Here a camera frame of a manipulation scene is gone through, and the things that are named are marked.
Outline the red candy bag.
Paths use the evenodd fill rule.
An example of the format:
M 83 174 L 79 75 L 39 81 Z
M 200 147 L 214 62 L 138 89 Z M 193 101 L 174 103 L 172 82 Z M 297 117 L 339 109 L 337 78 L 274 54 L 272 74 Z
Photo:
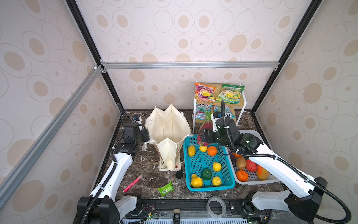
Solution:
M 216 102 L 214 92 L 215 92 L 215 87 L 208 86 L 201 83 L 195 83 L 194 97 L 201 102 L 214 104 Z

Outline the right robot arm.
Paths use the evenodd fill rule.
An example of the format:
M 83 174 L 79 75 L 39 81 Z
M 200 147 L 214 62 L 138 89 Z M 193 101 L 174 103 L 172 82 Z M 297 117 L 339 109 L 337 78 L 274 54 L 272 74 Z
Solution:
M 314 178 L 291 165 L 275 154 L 256 136 L 238 130 L 234 121 L 226 117 L 225 102 L 221 102 L 221 117 L 212 116 L 213 127 L 198 132 L 205 143 L 217 143 L 232 152 L 254 162 L 278 178 L 287 190 L 274 193 L 255 192 L 248 197 L 247 206 L 258 210 L 289 211 L 306 222 L 315 218 L 332 224 L 347 224 L 352 215 L 348 206 L 332 192 L 327 190 L 327 181 L 322 177 Z M 329 219 L 317 214 L 323 195 L 334 199 L 345 211 L 342 219 Z

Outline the pink dragon fruit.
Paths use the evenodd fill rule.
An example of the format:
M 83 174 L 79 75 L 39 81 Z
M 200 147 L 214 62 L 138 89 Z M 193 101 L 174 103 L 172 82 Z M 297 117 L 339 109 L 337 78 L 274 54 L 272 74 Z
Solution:
M 201 140 L 201 133 L 202 133 L 202 130 L 204 129 L 212 129 L 213 128 L 213 124 L 212 124 L 212 120 L 211 120 L 211 115 L 212 115 L 212 111 L 211 109 L 204 112 L 204 115 L 205 115 L 205 119 L 204 119 L 204 123 L 200 126 L 199 128 L 199 131 L 198 131 L 198 136 L 197 136 L 197 141 L 198 141 L 198 144 L 200 146 L 207 146 L 208 143 L 205 143 Z

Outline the green bell pepper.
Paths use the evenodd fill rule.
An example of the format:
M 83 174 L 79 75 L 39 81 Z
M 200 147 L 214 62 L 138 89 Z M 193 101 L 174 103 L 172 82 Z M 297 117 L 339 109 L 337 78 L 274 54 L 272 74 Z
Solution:
M 202 171 L 201 171 L 201 178 L 203 180 L 210 180 L 212 178 L 212 171 L 211 169 L 209 168 L 204 168 Z

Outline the large yellow pear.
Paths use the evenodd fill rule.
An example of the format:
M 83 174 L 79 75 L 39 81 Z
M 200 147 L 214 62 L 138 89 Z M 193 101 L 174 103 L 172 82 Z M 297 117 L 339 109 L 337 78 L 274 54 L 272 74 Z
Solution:
M 192 174 L 192 176 L 191 176 L 191 186 L 193 188 L 201 188 L 203 186 L 202 178 L 198 177 L 196 174 Z

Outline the cream canvas grocery bag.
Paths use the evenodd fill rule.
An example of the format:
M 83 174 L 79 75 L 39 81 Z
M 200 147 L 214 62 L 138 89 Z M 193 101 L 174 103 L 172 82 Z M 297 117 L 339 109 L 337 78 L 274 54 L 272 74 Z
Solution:
M 156 107 L 145 120 L 145 126 L 149 140 L 144 142 L 142 150 L 148 144 L 154 145 L 167 170 L 175 170 L 184 140 L 192 134 L 184 113 L 173 104 L 165 110 Z

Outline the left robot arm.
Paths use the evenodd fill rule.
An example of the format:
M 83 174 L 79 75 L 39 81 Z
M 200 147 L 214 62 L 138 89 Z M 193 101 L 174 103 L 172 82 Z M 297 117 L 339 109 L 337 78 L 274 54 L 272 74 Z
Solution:
M 120 224 L 130 212 L 139 210 L 139 196 L 123 196 L 116 200 L 118 188 L 135 156 L 139 145 L 150 140 L 149 131 L 134 116 L 130 122 L 122 122 L 122 134 L 110 152 L 112 162 L 102 180 L 87 197 L 77 203 L 75 224 Z

